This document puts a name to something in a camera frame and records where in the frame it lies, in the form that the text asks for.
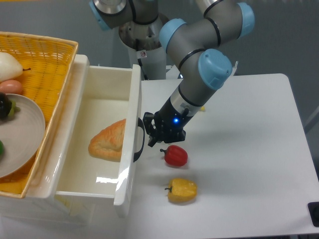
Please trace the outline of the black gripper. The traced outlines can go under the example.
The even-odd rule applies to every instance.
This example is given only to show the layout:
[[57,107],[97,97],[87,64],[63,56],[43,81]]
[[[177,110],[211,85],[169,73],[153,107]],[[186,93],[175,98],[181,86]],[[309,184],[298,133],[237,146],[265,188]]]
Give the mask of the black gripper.
[[186,137],[184,127],[195,114],[196,106],[180,96],[177,97],[176,101],[168,99],[155,114],[145,112],[143,123],[146,133],[149,135],[148,146],[153,147],[156,143],[161,142],[184,141]]

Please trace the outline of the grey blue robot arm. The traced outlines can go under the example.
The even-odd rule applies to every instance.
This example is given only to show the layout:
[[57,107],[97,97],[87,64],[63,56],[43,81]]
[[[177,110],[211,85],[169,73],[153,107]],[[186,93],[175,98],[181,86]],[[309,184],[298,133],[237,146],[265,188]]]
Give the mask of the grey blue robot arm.
[[185,125],[230,77],[233,67],[219,46],[249,34],[255,26],[252,8],[232,0],[199,0],[202,20],[188,24],[180,18],[162,23],[156,0],[92,0],[89,2],[102,29],[129,27],[129,47],[149,49],[155,39],[171,58],[182,81],[162,108],[145,113],[149,146],[184,141]]

